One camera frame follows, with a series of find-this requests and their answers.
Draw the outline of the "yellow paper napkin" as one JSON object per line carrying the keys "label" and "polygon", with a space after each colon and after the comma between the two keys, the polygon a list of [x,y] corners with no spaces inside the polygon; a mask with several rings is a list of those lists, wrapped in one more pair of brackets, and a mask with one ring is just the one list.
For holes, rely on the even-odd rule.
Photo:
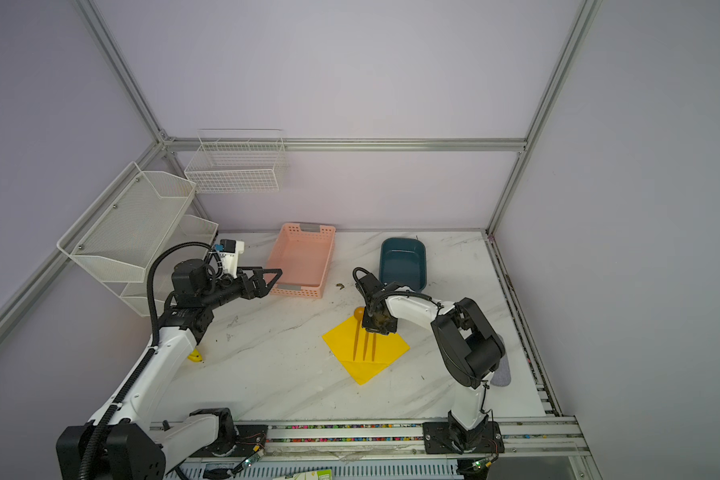
{"label": "yellow paper napkin", "polygon": [[410,350],[399,334],[370,333],[355,316],[325,333],[322,339],[358,385],[368,383]]}

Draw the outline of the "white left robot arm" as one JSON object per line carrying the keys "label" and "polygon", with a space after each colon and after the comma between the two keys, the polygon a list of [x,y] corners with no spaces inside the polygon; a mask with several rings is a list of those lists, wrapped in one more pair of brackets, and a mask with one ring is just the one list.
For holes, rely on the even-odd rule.
{"label": "white left robot arm", "polygon": [[[181,249],[205,253],[178,263],[165,305],[155,300],[160,264]],[[214,319],[215,309],[238,299],[270,294],[279,268],[241,267],[244,245],[190,241],[166,249],[146,278],[151,337],[140,359],[114,394],[83,425],[66,428],[56,443],[65,479],[160,479],[197,452],[227,456],[242,448],[226,407],[199,408],[172,427],[152,430],[153,417],[179,367],[195,351]]]}

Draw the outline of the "yellow plastic spoon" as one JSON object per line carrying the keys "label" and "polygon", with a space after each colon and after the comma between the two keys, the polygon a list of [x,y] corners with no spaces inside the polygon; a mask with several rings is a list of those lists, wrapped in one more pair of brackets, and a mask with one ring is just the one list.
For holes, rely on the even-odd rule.
{"label": "yellow plastic spoon", "polygon": [[362,360],[363,351],[366,345],[365,333],[362,327],[362,320],[364,317],[365,308],[358,307],[353,312],[353,318],[355,320],[355,335],[353,342],[352,360]]}

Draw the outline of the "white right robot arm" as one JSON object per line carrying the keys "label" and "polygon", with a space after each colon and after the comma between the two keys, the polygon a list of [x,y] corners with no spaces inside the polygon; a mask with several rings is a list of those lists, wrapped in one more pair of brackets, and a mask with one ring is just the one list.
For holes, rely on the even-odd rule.
{"label": "white right robot arm", "polygon": [[425,451],[504,453],[500,426],[485,400],[506,348],[479,305],[467,297],[444,301],[397,283],[384,284],[363,267],[354,268],[352,277],[364,301],[362,329],[388,336],[397,332],[399,321],[429,329],[446,370],[459,384],[447,419],[422,424]]}

